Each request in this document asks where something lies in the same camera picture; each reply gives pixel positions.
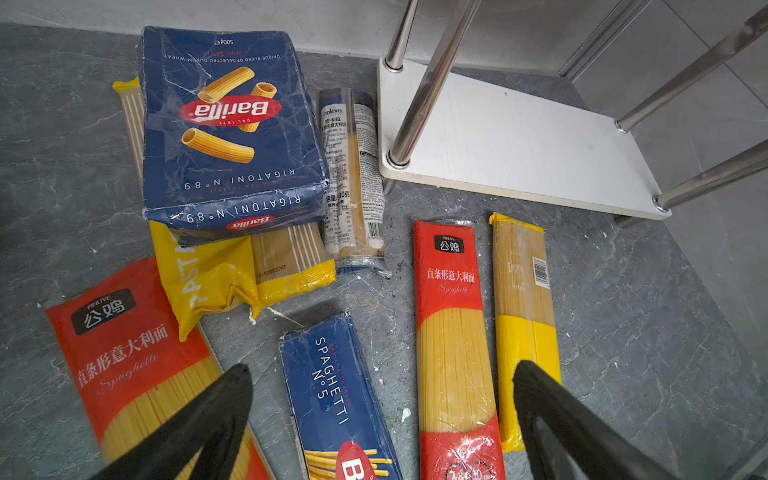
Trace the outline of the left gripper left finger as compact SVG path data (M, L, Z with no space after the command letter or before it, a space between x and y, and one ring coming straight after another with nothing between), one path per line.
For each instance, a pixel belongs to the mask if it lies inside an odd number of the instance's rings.
M95 479L174 479L190 462L192 479L228 479L253 398L249 368L238 363L147 439Z

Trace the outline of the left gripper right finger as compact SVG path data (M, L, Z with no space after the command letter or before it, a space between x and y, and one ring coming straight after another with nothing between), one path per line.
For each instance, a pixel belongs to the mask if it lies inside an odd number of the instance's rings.
M535 479L573 479L572 466L589 479L672 479L537 364L521 361L514 404Z

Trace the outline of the yellow barcode spaghetti bag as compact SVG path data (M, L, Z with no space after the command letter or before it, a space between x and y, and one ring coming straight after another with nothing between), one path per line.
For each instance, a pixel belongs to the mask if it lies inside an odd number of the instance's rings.
M505 453L525 449L514 405L513 376L522 360L561 382L544 230L501 213L493 227L493 277L499 425Z

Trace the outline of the red spaghetti bag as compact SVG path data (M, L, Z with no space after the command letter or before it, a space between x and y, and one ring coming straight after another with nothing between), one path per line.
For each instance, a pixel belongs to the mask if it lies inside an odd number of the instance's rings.
M424 479L505 476L474 230L413 225Z
M199 329L179 339L153 258L130 264L47 316L108 466L226 372ZM228 479L273 476L247 421Z

